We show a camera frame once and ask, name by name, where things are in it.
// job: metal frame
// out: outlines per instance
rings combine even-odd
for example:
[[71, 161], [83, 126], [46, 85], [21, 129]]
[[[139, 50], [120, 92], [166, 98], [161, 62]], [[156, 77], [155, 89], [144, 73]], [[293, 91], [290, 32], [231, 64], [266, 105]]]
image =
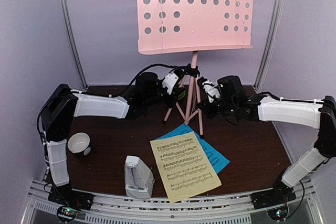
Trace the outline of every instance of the metal frame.
[[264, 53], [262, 55], [263, 57], [261, 59], [257, 79], [254, 84], [254, 87], [258, 92], [261, 91], [261, 85], [262, 85], [262, 82], [264, 81], [264, 77], [267, 73], [267, 69], [269, 66], [270, 58], [271, 58], [272, 51], [273, 51], [274, 44], [275, 44], [275, 34], [276, 34], [277, 27], [279, 25], [283, 3], [284, 3], [284, 0], [274, 0], [273, 12], [271, 16], [271, 23], [270, 23], [269, 30], [268, 30]]
[[82, 65], [80, 63], [80, 59], [79, 59], [79, 55], [78, 55], [78, 51], [77, 51], [77, 47], [76, 47], [76, 43], [75, 43], [74, 32], [72, 31], [72, 26], [71, 26], [71, 22], [70, 22], [70, 15], [69, 15], [69, 10], [68, 10], [67, 0], [60, 0], [60, 1], [61, 1], [61, 5], [62, 5], [65, 25], [66, 25], [66, 28], [67, 28], [67, 35], [68, 35], [68, 40], [69, 40], [69, 44], [70, 44], [71, 53], [72, 53], [72, 56], [75, 60], [77, 72], [79, 74], [79, 78], [81, 80], [83, 88], [86, 89], [88, 87], [88, 84], [86, 82], [83, 67], [82, 67]]
[[[304, 180], [306, 189], [305, 199], [310, 203], [309, 210], [316, 224], [323, 224], [319, 211], [319, 202], [313, 185], [309, 179]], [[33, 180], [26, 198], [26, 210], [20, 221], [29, 224], [34, 209], [56, 213], [58, 205], [48, 201], [50, 186], [45, 182]], [[302, 187], [295, 187], [299, 202], [302, 197]], [[78, 221], [85, 223], [129, 223], [129, 224], [218, 224], [218, 223], [251, 223], [250, 215], [266, 209], [254, 210], [250, 194], [239, 194], [194, 197], [181, 203], [169, 203], [167, 198], [152, 198], [150, 200], [136, 200], [125, 196], [94, 194], [91, 211], [81, 211]]]

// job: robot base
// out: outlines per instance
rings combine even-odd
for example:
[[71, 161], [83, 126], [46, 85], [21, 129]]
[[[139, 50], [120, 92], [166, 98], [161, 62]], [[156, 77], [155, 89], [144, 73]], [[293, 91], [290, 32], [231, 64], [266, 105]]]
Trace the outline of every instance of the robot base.
[[281, 205], [295, 199], [296, 196], [292, 190], [270, 189], [251, 194], [252, 204], [256, 210]]
[[74, 209], [83, 209], [90, 210], [93, 203], [93, 195], [89, 193], [83, 193], [81, 191], [71, 191], [71, 202], [67, 204], [64, 199], [62, 199], [53, 188], [50, 190], [50, 194], [48, 196], [48, 200], [51, 202], [55, 202], [60, 205], [69, 205]]

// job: music stand tripod legs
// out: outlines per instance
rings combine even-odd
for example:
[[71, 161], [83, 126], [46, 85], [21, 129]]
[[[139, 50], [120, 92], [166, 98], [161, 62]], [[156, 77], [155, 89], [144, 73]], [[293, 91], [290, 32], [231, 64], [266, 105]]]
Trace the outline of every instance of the music stand tripod legs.
[[[191, 68], [195, 69], [197, 67], [197, 58], [198, 58], [198, 51], [193, 52], [192, 61], [191, 61]], [[187, 97], [187, 106], [185, 113], [183, 113], [183, 110], [181, 109], [179, 103], [176, 103], [176, 107], [179, 110], [182, 118], [184, 119], [184, 123], [186, 125], [189, 124], [190, 120], [198, 114], [198, 123], [199, 123], [199, 136], [201, 138], [204, 138], [203, 134], [203, 121], [202, 121], [202, 111], [198, 108], [197, 104], [201, 102], [201, 91], [199, 89], [199, 86], [197, 85], [197, 81], [199, 79], [199, 76], [196, 77], [190, 76], [189, 78], [189, 89], [188, 89], [188, 97]], [[179, 87], [182, 87], [184, 82], [186, 80], [186, 76], [183, 77], [183, 79], [180, 82]], [[170, 113], [172, 112], [172, 108], [169, 108], [167, 111], [166, 116], [164, 117], [163, 123], [166, 123]]]

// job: dark wooden tabletop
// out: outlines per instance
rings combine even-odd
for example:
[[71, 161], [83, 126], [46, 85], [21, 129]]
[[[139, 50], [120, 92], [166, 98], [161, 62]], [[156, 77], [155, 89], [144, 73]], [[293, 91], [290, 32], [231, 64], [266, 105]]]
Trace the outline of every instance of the dark wooden tabletop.
[[[99, 94], [116, 93], [117, 89], [119, 88], [114, 86], [90, 87], [91, 92]], [[246, 91], [254, 93], [252, 87], [246, 87]], [[182, 117], [174, 108], [167, 124], [163, 125], [166, 111], [166, 105], [162, 104], [151, 108], [147, 116], [136, 120], [89, 116], [74, 118], [70, 136], [77, 132], [89, 134], [92, 152], [80, 158], [67, 150], [72, 187], [96, 193], [125, 195], [124, 162], [127, 155], [134, 155], [152, 169], [155, 178], [153, 197], [166, 197], [150, 140], [183, 123]], [[205, 195], [269, 188], [280, 172], [290, 165], [286, 151], [270, 122], [242, 120], [240, 126], [233, 126], [225, 122], [223, 117], [217, 116], [212, 120], [204, 118], [203, 125], [204, 139], [230, 160], [230, 164], [218, 174], [222, 185]], [[191, 120], [190, 127], [198, 133], [197, 117]]]

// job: lavender backdrop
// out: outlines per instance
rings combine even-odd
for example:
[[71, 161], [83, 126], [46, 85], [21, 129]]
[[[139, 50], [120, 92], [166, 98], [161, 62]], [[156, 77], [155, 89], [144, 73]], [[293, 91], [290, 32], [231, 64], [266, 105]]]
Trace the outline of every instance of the lavender backdrop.
[[[216, 81], [237, 74], [253, 84], [259, 69], [274, 0], [254, 0], [253, 49], [200, 52], [203, 76]], [[145, 56], [138, 53], [137, 0], [68, 0], [72, 27], [89, 84], [126, 84], [157, 62], [184, 65], [191, 54]], [[154, 69], [160, 77], [166, 69]]]
[[[285, 98], [336, 97], [335, 0], [285, 0], [283, 11], [263, 90]], [[318, 131], [308, 127], [277, 126], [295, 160], [317, 139]], [[335, 223], [336, 161], [311, 177], [326, 223]]]
[[59, 0], [0, 0], [0, 216], [17, 223], [44, 167], [36, 116], [62, 82], [81, 88]]

